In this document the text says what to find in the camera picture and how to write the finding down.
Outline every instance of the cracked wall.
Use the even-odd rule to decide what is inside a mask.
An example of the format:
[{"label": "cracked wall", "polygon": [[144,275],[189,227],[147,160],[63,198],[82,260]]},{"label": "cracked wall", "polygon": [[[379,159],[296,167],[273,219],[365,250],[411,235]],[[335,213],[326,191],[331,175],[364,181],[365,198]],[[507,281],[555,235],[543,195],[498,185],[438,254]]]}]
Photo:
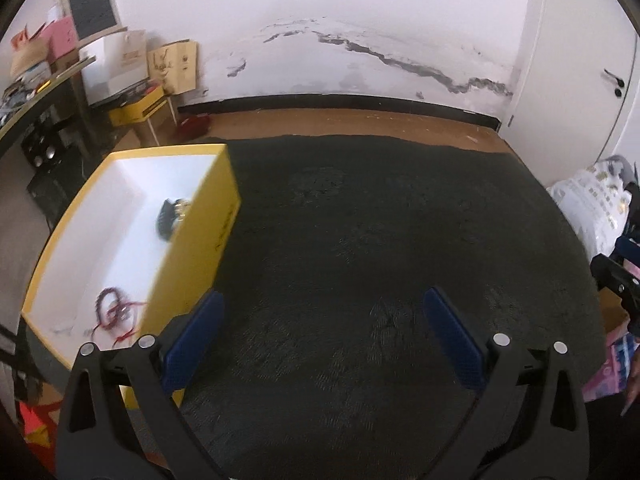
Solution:
[{"label": "cracked wall", "polygon": [[527,0],[117,0],[150,47],[200,43],[190,103],[286,93],[432,102],[502,118]]}]

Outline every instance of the yellow object on shelf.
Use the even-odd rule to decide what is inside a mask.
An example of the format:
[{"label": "yellow object on shelf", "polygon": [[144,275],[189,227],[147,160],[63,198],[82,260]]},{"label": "yellow object on shelf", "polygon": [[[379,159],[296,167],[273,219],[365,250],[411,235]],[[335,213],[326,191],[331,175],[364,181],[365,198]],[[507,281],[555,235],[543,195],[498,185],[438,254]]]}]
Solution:
[{"label": "yellow object on shelf", "polygon": [[164,91],[161,86],[157,86],[138,101],[109,110],[111,124],[113,126],[123,126],[124,124],[146,121],[165,102]]},{"label": "yellow object on shelf", "polygon": [[[191,205],[167,242],[156,219],[164,200],[177,199]],[[239,206],[224,144],[111,153],[53,231],[22,316],[68,369],[90,339],[108,350],[158,335],[211,287]],[[134,335],[121,342],[122,332],[94,330],[96,299],[108,287],[139,302],[129,321]],[[130,388],[124,396],[127,407],[135,407]]]}]

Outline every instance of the plastic bag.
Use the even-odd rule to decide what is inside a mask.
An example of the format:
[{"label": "plastic bag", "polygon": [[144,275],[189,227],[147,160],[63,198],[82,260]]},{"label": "plastic bag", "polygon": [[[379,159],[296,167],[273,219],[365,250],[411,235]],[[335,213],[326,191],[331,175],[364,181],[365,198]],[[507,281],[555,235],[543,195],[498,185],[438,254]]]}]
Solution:
[{"label": "plastic bag", "polygon": [[631,193],[624,190],[622,171],[622,162],[603,160],[547,188],[589,262],[596,254],[609,256],[625,227]]}]

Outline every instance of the pink box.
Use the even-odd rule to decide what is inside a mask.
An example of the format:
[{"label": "pink box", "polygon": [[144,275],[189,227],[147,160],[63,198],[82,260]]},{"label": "pink box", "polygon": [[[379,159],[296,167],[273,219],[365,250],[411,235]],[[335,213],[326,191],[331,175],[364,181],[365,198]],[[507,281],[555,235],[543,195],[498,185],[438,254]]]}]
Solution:
[{"label": "pink box", "polygon": [[47,61],[53,63],[59,57],[68,54],[78,46],[78,34],[71,16],[49,23],[40,33],[40,37],[49,42]]}]

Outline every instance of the door handle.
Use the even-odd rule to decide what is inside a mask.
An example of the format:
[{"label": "door handle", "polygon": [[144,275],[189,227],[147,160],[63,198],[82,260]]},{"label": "door handle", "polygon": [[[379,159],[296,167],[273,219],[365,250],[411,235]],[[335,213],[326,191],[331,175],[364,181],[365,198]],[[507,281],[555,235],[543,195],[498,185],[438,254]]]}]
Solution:
[{"label": "door handle", "polygon": [[604,69],[604,73],[607,74],[608,76],[611,76],[613,79],[615,79],[616,83],[618,83],[618,86],[620,88],[624,88],[625,87],[625,81],[621,77],[618,77],[617,75],[612,74],[606,68]]}]

